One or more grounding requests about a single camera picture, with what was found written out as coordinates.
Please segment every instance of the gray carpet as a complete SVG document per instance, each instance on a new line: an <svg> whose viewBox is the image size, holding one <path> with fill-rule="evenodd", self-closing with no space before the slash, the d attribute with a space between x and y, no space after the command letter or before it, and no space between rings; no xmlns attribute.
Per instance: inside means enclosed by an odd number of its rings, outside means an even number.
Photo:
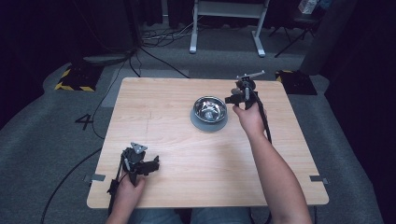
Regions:
<svg viewBox="0 0 396 224"><path fill-rule="evenodd" d="M288 39L281 30L272 37L268 37L270 31L263 30L262 44L267 56L259 58L249 33L251 29L254 28L205 30L199 34L198 51L194 55L189 54L188 36L169 46L146 50L177 69L188 71L192 78L234 79L263 69L266 74L258 79L274 80L276 70L299 68L312 40L307 36L275 59L274 55L288 44ZM142 50L137 56L142 71L172 71ZM132 65L138 71L136 57L132 58ZM0 223L39 222L51 193L67 172L103 144L91 125L83 131L83 124L75 120L95 113L94 129L98 135L106 136L114 98L107 98L103 106L100 104L121 64L105 68L96 92L56 91L54 87L66 66L49 74L43 83L45 94L0 131ZM134 76L128 63L120 72L123 76ZM289 95L289 98L318 170L330 182L325 186L330 202L318 207L318 223L382 223L372 184L323 96L328 81L321 76L311 79L317 96ZM105 222L105 209L87 206L90 188L82 181L84 175L94 173L98 158L99 154L95 154L83 162L64 181L49 206L46 223ZM257 223L263 223L267 213L266 207L253 208Z"/></svg>

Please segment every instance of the forearm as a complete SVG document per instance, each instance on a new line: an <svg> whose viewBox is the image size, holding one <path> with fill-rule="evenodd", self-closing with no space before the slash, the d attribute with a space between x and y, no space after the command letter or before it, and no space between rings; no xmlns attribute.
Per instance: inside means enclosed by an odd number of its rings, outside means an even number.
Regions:
<svg viewBox="0 0 396 224"><path fill-rule="evenodd" d="M263 134L247 137L275 223L311 223L303 191L292 170Z"/></svg>

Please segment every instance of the bowl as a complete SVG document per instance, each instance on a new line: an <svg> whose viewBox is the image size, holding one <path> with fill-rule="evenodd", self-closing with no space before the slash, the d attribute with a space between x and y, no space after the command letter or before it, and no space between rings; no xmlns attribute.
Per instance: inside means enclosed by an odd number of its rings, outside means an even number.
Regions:
<svg viewBox="0 0 396 224"><path fill-rule="evenodd" d="M195 102L193 112L205 123L216 123L227 117L227 106L217 97L204 96Z"/></svg>

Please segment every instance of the wooden tabletop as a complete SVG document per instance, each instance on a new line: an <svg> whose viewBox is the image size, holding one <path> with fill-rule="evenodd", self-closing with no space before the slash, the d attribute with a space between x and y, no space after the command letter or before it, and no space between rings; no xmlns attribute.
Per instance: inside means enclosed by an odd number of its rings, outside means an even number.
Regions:
<svg viewBox="0 0 396 224"><path fill-rule="evenodd" d="M280 82L255 81L267 110L273 144L296 174L308 204L329 201L303 133ZM107 192L131 142L147 146L145 161L160 156L160 170L149 174L138 207L267 205L248 139L227 105L228 122L215 132L197 129L190 119L202 96L222 100L235 80L133 78L122 81L96 168L104 181L93 181L87 204L107 208Z"/></svg>

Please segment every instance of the white stand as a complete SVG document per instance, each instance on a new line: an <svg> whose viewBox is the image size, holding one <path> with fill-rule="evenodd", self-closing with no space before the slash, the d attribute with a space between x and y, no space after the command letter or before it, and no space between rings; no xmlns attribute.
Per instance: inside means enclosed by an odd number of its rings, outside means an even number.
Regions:
<svg viewBox="0 0 396 224"><path fill-rule="evenodd" d="M226 3L226 2L206 2L195 0L193 26L190 44L190 53L197 51L197 23L198 15L203 16L224 16L224 17L240 17L259 19L257 31L253 31L253 40L256 44L257 51L260 57L265 56L262 42L260 41L260 32L262 31L262 23L264 22L266 7L265 4L240 4L240 3Z"/></svg>

